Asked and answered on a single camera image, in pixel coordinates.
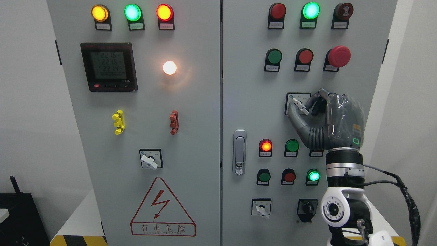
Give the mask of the gray robotic right hand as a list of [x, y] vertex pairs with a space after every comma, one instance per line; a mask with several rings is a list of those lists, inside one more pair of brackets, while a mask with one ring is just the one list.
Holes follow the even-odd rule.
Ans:
[[348, 95], [331, 93], [326, 89], [318, 90], [305, 104], [317, 115], [320, 107], [325, 106], [325, 125], [315, 127], [300, 115], [297, 106], [289, 103], [288, 117], [303, 144], [312, 150], [330, 150], [334, 148], [352, 148], [359, 150], [364, 139], [364, 111]]

